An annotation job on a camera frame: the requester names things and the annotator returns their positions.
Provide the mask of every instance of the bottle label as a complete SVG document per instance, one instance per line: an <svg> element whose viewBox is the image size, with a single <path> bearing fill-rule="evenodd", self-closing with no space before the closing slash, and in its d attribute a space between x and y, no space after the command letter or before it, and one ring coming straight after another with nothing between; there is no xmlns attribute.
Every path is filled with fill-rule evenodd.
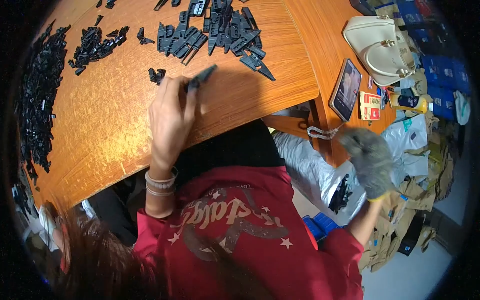
<svg viewBox="0 0 480 300"><path fill-rule="evenodd" d="M415 108L419 103L419 98L418 96L399 96L398 104L408 108Z"/></svg>

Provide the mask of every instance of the brown hair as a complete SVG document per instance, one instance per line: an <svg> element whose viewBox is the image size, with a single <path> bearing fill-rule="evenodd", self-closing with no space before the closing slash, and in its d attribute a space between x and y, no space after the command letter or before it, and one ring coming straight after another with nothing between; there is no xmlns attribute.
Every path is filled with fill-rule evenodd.
<svg viewBox="0 0 480 300"><path fill-rule="evenodd" d="M101 221L79 218L73 210L61 213L67 266L53 284L63 299L167 299L163 261L151 265L111 234ZM273 299L246 268L216 242L202 238L216 256L216 274L235 300Z"/></svg>

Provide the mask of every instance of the worn table surface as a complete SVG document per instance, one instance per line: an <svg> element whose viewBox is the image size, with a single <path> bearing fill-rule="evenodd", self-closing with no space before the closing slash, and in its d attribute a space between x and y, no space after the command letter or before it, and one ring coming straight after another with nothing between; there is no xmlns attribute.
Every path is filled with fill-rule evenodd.
<svg viewBox="0 0 480 300"><path fill-rule="evenodd" d="M376 94L376 86L368 89L368 73L357 59L355 53L343 38L343 28L354 16L361 14L350 5L349 0L283 0L312 61L320 94L315 98L318 119L315 125L322 130L331 130L342 124L342 120L329 107L328 103L340 74L343 60L350 58L363 75L360 90ZM395 110L389 105L380 112L380 120L368 126L359 115L358 101L353 108L350 122L344 127L365 127L381 133L395 119ZM339 166L347 159L347 153L336 141L314 139L314 146L324 154L327 162Z"/></svg>
<svg viewBox="0 0 480 300"><path fill-rule="evenodd" d="M192 145L258 119L275 111L318 96L319 89L302 39L281 0L233 1L234 9L248 6L259 28L268 66L275 82L245 67L232 53L216 48L211 57L205 44L190 64L166 58L156 44L139 45L136 34L145 28L145 37L156 39L158 23L179 22L179 13L189 1L172 8L170 2L153 11L158 0L118 0L113 9L96 8L97 0L62 0L46 24L57 19L53 29L71 24L65 41L65 60L80 45L82 28L93 26L97 15L103 35L130 26L127 40L113 53L87 66L80 75L65 63L53 112L53 150L50 173L36 165L40 192L33 190L37 205L57 199L74 205L82 199L148 166L150 146L147 108L156 85L147 70L166 69L167 76L192 77L216 63L219 69L199 95L206 114L197 120L189 137ZM194 17L190 26L202 28L203 18Z"/></svg>

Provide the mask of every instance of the phone strap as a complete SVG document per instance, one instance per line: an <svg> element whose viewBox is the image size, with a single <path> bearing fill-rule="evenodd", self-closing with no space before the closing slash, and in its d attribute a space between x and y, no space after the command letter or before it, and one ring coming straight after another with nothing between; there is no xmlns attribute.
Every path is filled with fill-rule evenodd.
<svg viewBox="0 0 480 300"><path fill-rule="evenodd" d="M321 130L321 129L318 129L317 127L315 127L315 126L310 126L309 128L307 128L307 134L308 134L309 137L317 137L317 138L322 139L322 140L331 140L331 139L333 139L335 134L338 132L338 129L340 129L340 127L342 127L342 125L338 126L337 128L334 128L332 130ZM313 134L313 133L311 133L311 131L316 131L319 134Z"/></svg>

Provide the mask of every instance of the person's right hand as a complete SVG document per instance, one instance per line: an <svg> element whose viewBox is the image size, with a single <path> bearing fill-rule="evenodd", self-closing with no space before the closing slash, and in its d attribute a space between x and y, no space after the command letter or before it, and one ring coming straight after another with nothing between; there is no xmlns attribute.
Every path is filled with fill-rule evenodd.
<svg viewBox="0 0 480 300"><path fill-rule="evenodd" d="M340 143L351 156L367 199L375 200L393 188L390 180L392 154L385 139L366 128L354 128L345 130Z"/></svg>
<svg viewBox="0 0 480 300"><path fill-rule="evenodd" d="M197 89L189 89L187 94L183 90L189 80L183 76L165 77L148 109L153 138L152 178L155 177L152 169L170 174L195 121Z"/></svg>

